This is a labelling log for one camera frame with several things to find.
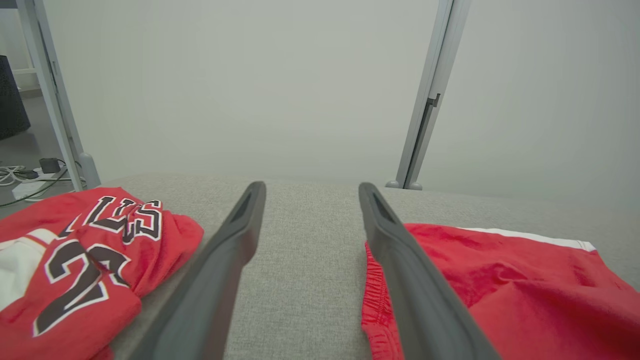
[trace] gray fabric surface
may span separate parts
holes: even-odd
[[[218,229],[248,180],[148,174],[119,179],[142,200]],[[258,250],[244,268],[227,340],[227,359],[368,359],[360,330],[365,234],[357,185],[266,181]],[[607,265],[640,288],[640,217],[542,202],[381,188],[403,222],[498,227],[590,241]],[[143,299],[142,313],[111,344],[117,359],[139,342],[187,264]]]

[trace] cable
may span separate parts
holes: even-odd
[[[67,173],[67,171],[68,170],[65,169],[65,171],[62,172],[62,174],[60,174],[60,176],[55,181],[53,181],[51,184],[45,186],[44,188],[38,190],[37,192],[32,193],[31,195],[27,195],[27,196],[25,196],[25,197],[23,197],[21,199],[17,199],[17,200],[11,201],[11,202],[7,202],[6,204],[0,204],[0,208],[15,204],[16,202],[24,201],[24,200],[26,200],[26,199],[28,199],[30,197],[34,197],[35,195],[38,195],[39,193],[43,193],[43,192],[47,191],[50,187],[54,186],[60,179],[62,179],[62,177]]]

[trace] red fabric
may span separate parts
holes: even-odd
[[[639,359],[640,294],[596,251],[408,224],[504,359]],[[402,359],[382,268],[368,245],[362,329],[374,360]]]
[[[35,229],[55,235],[24,296],[0,311],[3,359],[113,357],[108,344],[140,312],[140,298],[180,268],[203,235],[189,217],[121,188],[33,204],[0,221],[0,242]]]

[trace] white fabric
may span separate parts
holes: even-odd
[[[460,229],[480,231],[482,233],[499,234],[502,236],[508,236],[512,238],[525,238],[533,241],[538,241],[541,243],[571,247],[574,249],[582,249],[586,251],[594,251],[596,249],[590,242],[587,242],[587,241],[547,238],[546,236],[542,236],[542,235],[519,233],[518,231],[510,231],[510,230],[502,230],[502,229],[480,229],[480,228],[466,228],[466,227],[460,227]]]
[[[44,251],[26,237],[0,243],[0,311],[24,296]]]

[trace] red clothing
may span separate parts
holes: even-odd
[[[504,359],[640,358],[640,294],[590,243],[440,225],[406,228]],[[374,360],[402,359],[382,268],[365,246],[362,329]]]
[[[0,265],[9,268],[0,282],[25,289],[0,307],[0,357],[112,357],[108,344],[140,312],[140,298],[202,235],[189,217],[121,188],[60,195],[0,221]]]

